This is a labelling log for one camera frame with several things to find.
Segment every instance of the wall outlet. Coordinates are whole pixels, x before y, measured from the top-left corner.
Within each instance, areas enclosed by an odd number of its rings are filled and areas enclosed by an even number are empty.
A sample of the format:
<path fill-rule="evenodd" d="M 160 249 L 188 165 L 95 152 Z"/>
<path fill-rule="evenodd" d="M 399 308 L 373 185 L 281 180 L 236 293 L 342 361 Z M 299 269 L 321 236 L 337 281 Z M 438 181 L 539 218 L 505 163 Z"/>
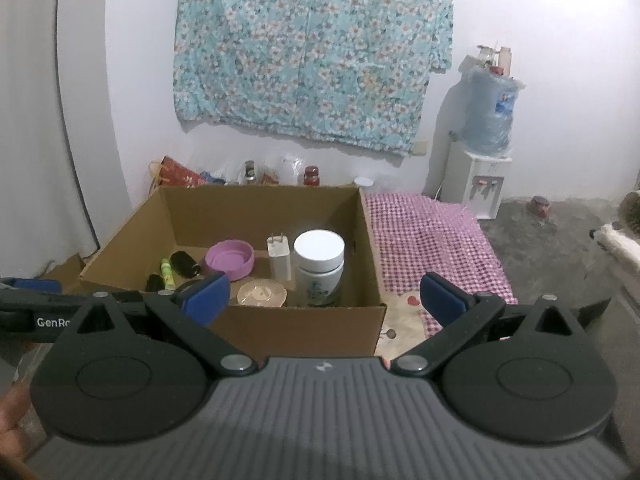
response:
<path fill-rule="evenodd" d="M 428 140 L 418 140 L 417 142 L 414 142 L 414 146 L 411 149 L 411 155 L 426 156 L 428 149 L 429 149 Z"/>

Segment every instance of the teal floral fabric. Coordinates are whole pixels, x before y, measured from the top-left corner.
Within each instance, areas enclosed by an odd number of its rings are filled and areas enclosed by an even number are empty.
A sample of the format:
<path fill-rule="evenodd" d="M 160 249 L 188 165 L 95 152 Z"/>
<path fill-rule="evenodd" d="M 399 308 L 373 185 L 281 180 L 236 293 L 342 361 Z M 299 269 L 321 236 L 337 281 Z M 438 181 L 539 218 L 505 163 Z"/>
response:
<path fill-rule="evenodd" d="M 178 118 L 407 154 L 452 0 L 180 0 Z"/>

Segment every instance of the metal screw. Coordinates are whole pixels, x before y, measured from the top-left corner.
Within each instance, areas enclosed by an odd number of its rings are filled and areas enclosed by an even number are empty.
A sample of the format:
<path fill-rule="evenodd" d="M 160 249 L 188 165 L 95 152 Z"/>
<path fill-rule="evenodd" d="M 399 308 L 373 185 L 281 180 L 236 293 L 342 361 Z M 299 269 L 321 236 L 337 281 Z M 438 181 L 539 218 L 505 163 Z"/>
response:
<path fill-rule="evenodd" d="M 421 355 L 403 355 L 396 360 L 396 364 L 407 372 L 421 372 L 429 362 Z"/>
<path fill-rule="evenodd" d="M 220 359 L 220 364 L 223 368 L 233 372 L 242 372 L 243 370 L 247 370 L 247 368 L 250 368 L 253 363 L 254 362 L 251 361 L 250 357 L 240 354 L 225 355 Z"/>

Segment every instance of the pink silicone bowl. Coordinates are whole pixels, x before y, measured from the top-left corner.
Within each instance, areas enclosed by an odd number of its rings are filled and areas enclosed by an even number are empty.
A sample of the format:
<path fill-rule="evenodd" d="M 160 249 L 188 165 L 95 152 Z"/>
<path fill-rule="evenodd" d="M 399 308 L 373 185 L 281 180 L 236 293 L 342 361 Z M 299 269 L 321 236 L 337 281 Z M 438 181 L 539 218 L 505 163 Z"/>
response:
<path fill-rule="evenodd" d="M 207 251 L 207 270 L 224 272 L 232 282 L 248 276 L 254 268 L 255 251 L 242 240 L 224 240 Z"/>

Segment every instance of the pink checkered cloth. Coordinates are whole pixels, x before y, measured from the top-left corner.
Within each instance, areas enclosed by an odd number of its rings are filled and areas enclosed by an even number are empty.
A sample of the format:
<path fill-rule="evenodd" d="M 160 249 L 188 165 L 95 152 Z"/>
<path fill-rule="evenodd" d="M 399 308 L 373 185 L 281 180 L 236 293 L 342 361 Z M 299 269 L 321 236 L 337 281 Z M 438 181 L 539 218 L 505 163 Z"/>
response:
<path fill-rule="evenodd" d="M 471 294 L 488 290 L 518 303 L 478 221 L 464 206 L 409 193 L 369 195 L 367 206 L 386 290 L 418 290 L 421 277 L 431 271 Z M 422 318 L 427 338 L 441 330 L 427 311 Z"/>

